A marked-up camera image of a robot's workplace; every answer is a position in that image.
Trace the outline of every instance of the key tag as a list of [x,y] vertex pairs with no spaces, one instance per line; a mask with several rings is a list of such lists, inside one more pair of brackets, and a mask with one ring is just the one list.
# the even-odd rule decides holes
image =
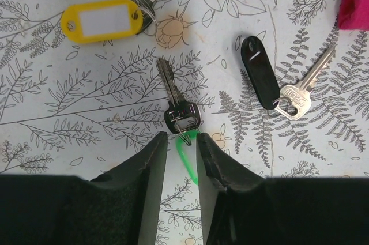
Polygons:
[[104,0],[67,8],[61,28],[76,43],[93,43],[133,36],[143,21],[141,8],[132,0]]
[[280,89],[261,40],[256,36],[246,38],[241,57],[261,105],[267,110],[275,109]]
[[[197,134],[199,134],[199,133],[200,133],[200,131],[198,129],[195,129],[195,130],[187,131],[183,135],[184,135],[185,138],[188,138],[190,140],[195,140]],[[196,184],[198,186],[197,173],[193,170],[193,166],[191,164],[191,161],[187,157],[187,154],[186,154],[186,152],[183,148],[184,144],[187,144],[187,142],[185,142],[183,140],[183,138],[181,138],[181,137],[176,138],[175,146],[177,148],[178,155],[179,155],[180,159],[182,160],[182,162],[184,164],[184,167],[186,167],[192,181],[194,182],[194,184]]]

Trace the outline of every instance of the yellow plastic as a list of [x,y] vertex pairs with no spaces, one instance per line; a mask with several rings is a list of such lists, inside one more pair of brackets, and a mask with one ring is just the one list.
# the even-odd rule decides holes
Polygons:
[[[79,16],[80,12],[85,12],[89,10],[99,10],[103,8],[109,8],[120,5],[127,6],[131,24],[130,30],[114,33],[104,33],[102,35],[84,36],[80,22]],[[140,11],[137,4],[132,0],[104,0],[81,5],[74,5],[67,8],[64,11],[61,19],[61,28],[65,36],[76,43],[92,43],[92,42],[101,42],[103,40],[121,39],[124,37],[133,36],[140,31],[143,22],[144,19],[142,12]]]

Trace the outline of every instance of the pink fabric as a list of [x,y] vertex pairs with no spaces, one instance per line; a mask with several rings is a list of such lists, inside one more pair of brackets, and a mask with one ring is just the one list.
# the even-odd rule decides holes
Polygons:
[[338,13],[338,28],[369,30],[369,0],[342,0]]

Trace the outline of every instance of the patterned surface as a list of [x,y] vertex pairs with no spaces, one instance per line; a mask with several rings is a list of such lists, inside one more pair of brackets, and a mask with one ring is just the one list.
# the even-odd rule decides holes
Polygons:
[[[201,130],[255,173],[369,176],[368,36],[336,28],[340,0],[158,0],[155,37],[73,44],[63,9],[91,1],[0,0],[0,173],[91,179],[132,156],[166,130],[163,55],[201,107]],[[263,40],[281,86],[337,45],[300,121],[260,107],[240,60],[248,35]],[[198,190],[170,137],[156,243],[202,244]]]

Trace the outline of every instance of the green key tag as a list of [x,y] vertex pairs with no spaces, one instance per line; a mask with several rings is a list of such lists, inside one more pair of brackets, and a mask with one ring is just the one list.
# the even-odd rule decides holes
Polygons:
[[[190,130],[190,131],[185,132],[183,135],[185,137],[188,136],[191,140],[195,140],[198,133],[200,133],[200,131],[198,129],[194,129],[194,130]],[[177,152],[178,152],[178,155],[179,155],[180,159],[182,160],[184,166],[186,167],[188,173],[190,174],[190,177],[191,177],[192,181],[194,182],[194,184],[196,184],[198,186],[197,173],[195,173],[195,171],[193,170],[193,166],[191,164],[191,161],[187,157],[187,154],[186,154],[186,152],[183,148],[183,147],[186,148],[188,146],[186,145],[186,143],[180,137],[177,137],[177,139],[175,141],[175,146],[177,148]]]

